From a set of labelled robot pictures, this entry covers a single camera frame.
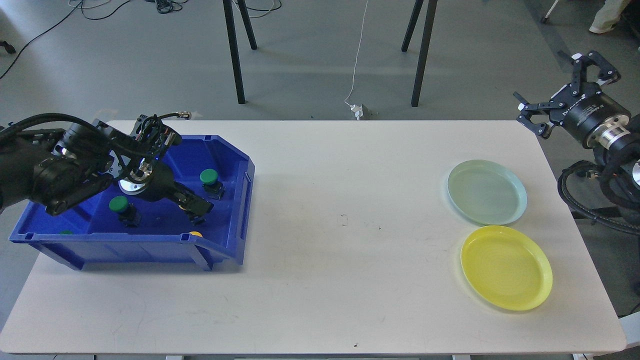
plastic plate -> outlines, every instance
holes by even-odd
[[[480,224],[514,222],[527,208],[527,191],[520,179],[492,161],[460,163],[449,174],[447,190],[456,209]]]
[[[542,304],[553,286],[540,247],[509,227],[484,226],[469,235],[460,254],[471,287],[492,304],[525,311]]]

power adapter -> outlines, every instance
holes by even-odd
[[[351,111],[356,116],[356,120],[369,120],[369,116],[371,112],[367,109],[364,104],[360,105],[351,105]]]

person's leg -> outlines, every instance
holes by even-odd
[[[589,31],[596,34],[611,31],[620,20],[622,10],[631,0],[606,0],[602,8],[596,13]]]

light blue plate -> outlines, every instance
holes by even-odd
[[[527,208],[527,191],[520,179],[492,161],[460,163],[449,174],[447,190],[456,208],[480,224],[512,223]]]

white cable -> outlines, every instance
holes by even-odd
[[[76,5],[71,5],[71,1],[72,1],[72,0],[69,0],[69,2],[67,3],[67,5],[71,6],[72,8],[75,8],[75,7],[76,7]],[[80,2],[82,2],[82,6],[81,6],[80,8],[82,8],[83,10],[87,10],[87,9],[95,9],[95,8],[97,8],[98,6],[102,6],[102,5],[108,4],[108,3],[110,3],[110,2],[111,2],[111,0],[105,0],[105,1],[104,1],[103,3],[101,3],[101,4],[93,5],[93,6],[89,6],[88,8],[85,8],[85,7],[84,7],[84,0],[80,0]]]
[[[360,27],[360,41],[358,43],[358,51],[356,52],[356,63],[353,64],[353,77],[351,78],[351,91],[349,92],[349,95],[344,100],[344,103],[351,107],[353,107],[353,105],[348,103],[347,100],[349,100],[349,98],[351,97],[351,93],[353,93],[353,87],[356,83],[356,66],[358,66],[358,55],[360,54],[360,45],[362,45],[362,33],[364,32],[364,17],[365,15],[367,15],[368,5],[369,5],[369,0],[367,0],[367,3],[364,4],[364,13],[362,14],[362,27]]]
[[[280,3],[280,7],[282,7],[282,0],[278,0],[278,2]],[[240,11],[240,7],[238,6],[238,3],[236,2],[236,0],[233,0],[232,3],[236,6],[236,9],[238,9],[238,11]],[[267,16],[275,8],[276,8],[276,0],[271,0],[271,8],[269,10],[267,10],[266,13],[263,13],[262,15],[258,15],[258,16],[249,16],[249,18],[250,19],[258,19],[259,17]]]

